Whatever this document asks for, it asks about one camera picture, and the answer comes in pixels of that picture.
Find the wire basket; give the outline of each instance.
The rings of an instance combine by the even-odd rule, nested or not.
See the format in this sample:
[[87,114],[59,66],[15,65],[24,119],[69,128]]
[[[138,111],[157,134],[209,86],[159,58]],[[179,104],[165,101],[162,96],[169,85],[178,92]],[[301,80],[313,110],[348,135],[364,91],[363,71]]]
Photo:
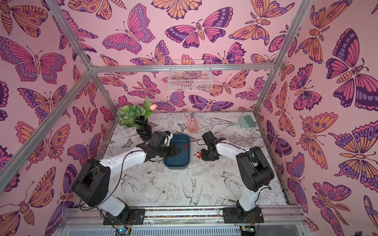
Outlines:
[[183,64],[185,60],[171,60],[169,62],[168,88],[169,91],[212,91],[213,74],[211,70],[211,60],[192,60],[208,64],[203,64],[198,68],[190,65],[189,68],[180,68],[180,65],[174,65],[173,62],[180,61]]

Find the dustpan brush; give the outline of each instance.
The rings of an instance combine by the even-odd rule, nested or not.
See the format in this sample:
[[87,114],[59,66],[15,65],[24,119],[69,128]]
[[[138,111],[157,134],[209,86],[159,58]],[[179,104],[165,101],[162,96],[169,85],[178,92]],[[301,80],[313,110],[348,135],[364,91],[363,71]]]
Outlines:
[[239,117],[238,122],[231,124],[231,126],[234,126],[234,125],[240,125],[241,127],[246,128],[246,129],[257,127],[256,123],[253,121],[251,116]]

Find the spray bottle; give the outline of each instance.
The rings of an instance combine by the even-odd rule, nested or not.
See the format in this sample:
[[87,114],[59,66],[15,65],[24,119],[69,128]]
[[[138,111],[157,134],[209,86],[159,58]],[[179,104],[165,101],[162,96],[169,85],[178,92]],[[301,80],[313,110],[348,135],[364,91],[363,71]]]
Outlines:
[[188,123],[186,124],[186,128],[189,133],[197,133],[198,131],[198,122],[195,119],[195,114],[192,112],[188,117]]

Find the blue plastic tray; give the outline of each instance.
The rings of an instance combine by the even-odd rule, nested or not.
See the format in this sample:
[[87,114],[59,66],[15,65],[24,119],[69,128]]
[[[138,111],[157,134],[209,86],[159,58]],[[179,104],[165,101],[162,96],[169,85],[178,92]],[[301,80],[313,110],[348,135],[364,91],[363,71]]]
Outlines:
[[174,134],[170,143],[175,144],[181,152],[175,157],[164,157],[164,165],[171,170],[187,168],[190,162],[190,137],[186,134]]

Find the table surface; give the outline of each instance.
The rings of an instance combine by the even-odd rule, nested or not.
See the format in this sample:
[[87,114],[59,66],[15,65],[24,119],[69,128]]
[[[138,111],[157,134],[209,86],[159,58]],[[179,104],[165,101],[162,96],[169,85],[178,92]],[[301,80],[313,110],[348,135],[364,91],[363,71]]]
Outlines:
[[[198,145],[197,140],[208,131],[212,131],[216,138],[224,137],[241,147],[260,147],[273,166],[259,130],[229,125],[237,122],[241,116],[251,115],[254,119],[252,113],[197,113],[198,132],[195,134],[190,134],[186,129],[188,115],[189,113],[153,113],[148,118],[153,132],[169,130],[174,134],[184,133],[190,136],[191,160],[188,167],[184,170],[170,170],[163,161],[135,165],[112,178],[110,190],[115,188],[121,177],[115,196],[129,206],[141,207],[235,205],[244,188],[237,163],[224,156],[213,162],[200,159],[201,149],[205,146]],[[127,152],[141,142],[143,141],[134,128],[117,125],[104,159]],[[269,184],[271,190],[265,189],[260,193],[257,201],[259,205],[286,205],[276,176],[275,173]]]

